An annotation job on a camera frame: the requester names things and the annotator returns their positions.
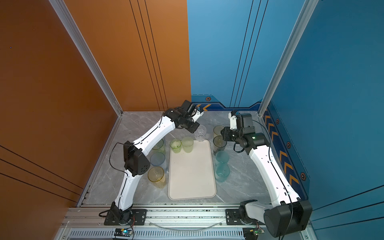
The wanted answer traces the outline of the green dotted textured cup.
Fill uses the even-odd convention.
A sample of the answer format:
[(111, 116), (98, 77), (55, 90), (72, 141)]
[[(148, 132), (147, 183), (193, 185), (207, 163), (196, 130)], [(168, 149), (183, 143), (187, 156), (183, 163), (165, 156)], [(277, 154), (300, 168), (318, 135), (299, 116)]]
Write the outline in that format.
[(194, 139), (192, 137), (184, 137), (182, 146), (185, 153), (191, 153), (194, 147)]

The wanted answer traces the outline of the small green clear glass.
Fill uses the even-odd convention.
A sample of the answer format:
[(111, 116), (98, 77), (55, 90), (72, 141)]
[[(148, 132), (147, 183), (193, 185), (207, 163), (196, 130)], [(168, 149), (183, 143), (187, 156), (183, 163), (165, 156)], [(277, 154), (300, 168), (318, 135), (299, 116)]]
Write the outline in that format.
[(182, 149), (182, 141), (179, 139), (173, 139), (170, 142), (170, 147), (173, 153), (175, 154), (180, 153)]

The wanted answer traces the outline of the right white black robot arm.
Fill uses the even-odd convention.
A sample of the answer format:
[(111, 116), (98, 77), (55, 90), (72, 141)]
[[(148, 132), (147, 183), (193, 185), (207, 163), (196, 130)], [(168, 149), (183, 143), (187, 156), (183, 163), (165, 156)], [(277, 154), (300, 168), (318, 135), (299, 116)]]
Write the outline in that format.
[(308, 200), (303, 200), (286, 179), (273, 156), (270, 142), (253, 127), (221, 130), (223, 139), (239, 144), (255, 163), (268, 189), (271, 203), (248, 200), (239, 207), (244, 223), (261, 221), (269, 233), (277, 238), (306, 229), (313, 211)]

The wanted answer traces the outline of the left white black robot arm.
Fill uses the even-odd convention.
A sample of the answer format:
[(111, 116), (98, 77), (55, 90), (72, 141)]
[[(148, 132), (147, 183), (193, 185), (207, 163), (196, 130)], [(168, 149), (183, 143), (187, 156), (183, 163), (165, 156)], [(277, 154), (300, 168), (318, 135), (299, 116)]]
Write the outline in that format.
[(145, 134), (133, 142), (120, 143), (124, 153), (124, 179), (118, 196), (112, 202), (109, 210), (99, 213), (105, 218), (104, 225), (132, 226), (133, 198), (142, 176), (149, 170), (150, 161), (147, 155), (153, 147), (168, 133), (175, 129), (185, 129), (194, 133), (199, 127), (198, 119), (204, 110), (185, 101), (182, 106), (170, 108), (162, 113), (160, 120)]

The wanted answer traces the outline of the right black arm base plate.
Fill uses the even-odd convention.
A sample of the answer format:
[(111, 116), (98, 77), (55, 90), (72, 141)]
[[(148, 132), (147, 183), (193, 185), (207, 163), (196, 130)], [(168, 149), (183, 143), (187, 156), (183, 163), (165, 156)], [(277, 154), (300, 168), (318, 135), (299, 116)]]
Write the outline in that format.
[(226, 209), (226, 223), (232, 225), (264, 225), (263, 222), (251, 219), (245, 210), (241, 209)]

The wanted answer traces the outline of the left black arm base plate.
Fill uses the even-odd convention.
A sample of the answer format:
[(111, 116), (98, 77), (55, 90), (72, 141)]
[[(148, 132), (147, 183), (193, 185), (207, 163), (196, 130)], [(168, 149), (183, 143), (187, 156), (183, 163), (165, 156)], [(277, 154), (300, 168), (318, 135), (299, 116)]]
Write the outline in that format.
[(108, 210), (104, 225), (105, 226), (143, 226), (146, 221), (146, 209), (132, 209), (124, 212), (123, 220), (119, 220), (110, 210)]

